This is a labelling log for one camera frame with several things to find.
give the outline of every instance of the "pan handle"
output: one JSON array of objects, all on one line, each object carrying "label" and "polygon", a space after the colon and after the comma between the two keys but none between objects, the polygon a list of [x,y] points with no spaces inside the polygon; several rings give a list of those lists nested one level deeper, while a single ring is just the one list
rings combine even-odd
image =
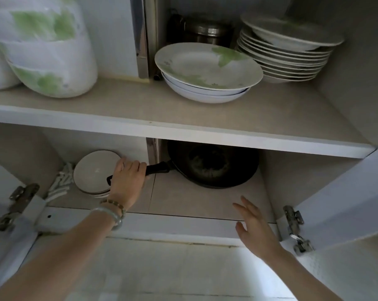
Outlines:
[{"label": "pan handle", "polygon": [[[170,170],[171,169],[166,162],[160,162],[159,164],[147,166],[146,176],[155,173],[168,173]],[[111,186],[111,179],[112,175],[107,177],[107,183],[109,186]]]}]

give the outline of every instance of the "cabinet hinge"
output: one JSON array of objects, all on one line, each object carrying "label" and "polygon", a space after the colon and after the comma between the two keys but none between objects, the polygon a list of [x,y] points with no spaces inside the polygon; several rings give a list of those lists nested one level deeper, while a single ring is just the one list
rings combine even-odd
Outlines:
[{"label": "cabinet hinge", "polygon": [[9,199],[13,203],[8,207],[8,213],[0,217],[0,231],[13,229],[14,220],[23,213],[39,188],[38,184],[33,183],[26,187],[19,186],[12,192]]},{"label": "cabinet hinge", "polygon": [[297,244],[293,247],[297,255],[308,253],[314,250],[309,240],[302,238],[300,235],[300,226],[304,221],[300,211],[294,211],[292,206],[284,206],[285,217],[288,221],[289,236],[296,240]]}]

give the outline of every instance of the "black frying pan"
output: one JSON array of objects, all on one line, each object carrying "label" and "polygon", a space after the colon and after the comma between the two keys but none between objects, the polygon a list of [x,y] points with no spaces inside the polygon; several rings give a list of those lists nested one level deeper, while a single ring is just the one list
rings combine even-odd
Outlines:
[{"label": "black frying pan", "polygon": [[169,140],[168,162],[147,166],[146,175],[178,170],[188,180],[223,189],[249,180],[259,165],[257,149]]}]

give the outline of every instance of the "white cabinet door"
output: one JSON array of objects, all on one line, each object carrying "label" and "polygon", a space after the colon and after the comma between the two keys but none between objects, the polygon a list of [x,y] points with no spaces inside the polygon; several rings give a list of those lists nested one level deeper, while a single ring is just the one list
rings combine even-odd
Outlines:
[{"label": "white cabinet door", "polygon": [[[378,149],[294,209],[304,220],[300,235],[315,250],[377,233]],[[278,220],[284,244],[292,246],[287,226],[285,217]]]},{"label": "white cabinet door", "polygon": [[[0,217],[7,213],[9,196],[18,186],[24,184],[0,165]],[[35,196],[24,214],[15,220],[15,228],[0,232],[0,285],[18,270],[35,242],[34,222],[44,206],[45,202]]]}]

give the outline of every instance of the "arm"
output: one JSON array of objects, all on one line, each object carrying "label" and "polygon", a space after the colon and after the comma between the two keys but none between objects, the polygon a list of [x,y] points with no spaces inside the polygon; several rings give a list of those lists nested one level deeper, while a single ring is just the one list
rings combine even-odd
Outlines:
[{"label": "arm", "polygon": [[[146,163],[121,159],[116,165],[108,198],[129,209],[139,197],[145,173]],[[122,214],[113,204],[104,205]],[[114,225],[107,213],[90,213],[80,224],[58,237],[47,250],[22,266],[0,288],[0,301],[64,300]]]},{"label": "arm", "polygon": [[236,224],[236,231],[245,246],[262,259],[287,285],[299,301],[341,301],[336,294],[318,281],[297,259],[278,242],[260,210],[244,197],[244,206],[234,207],[245,220]]}]

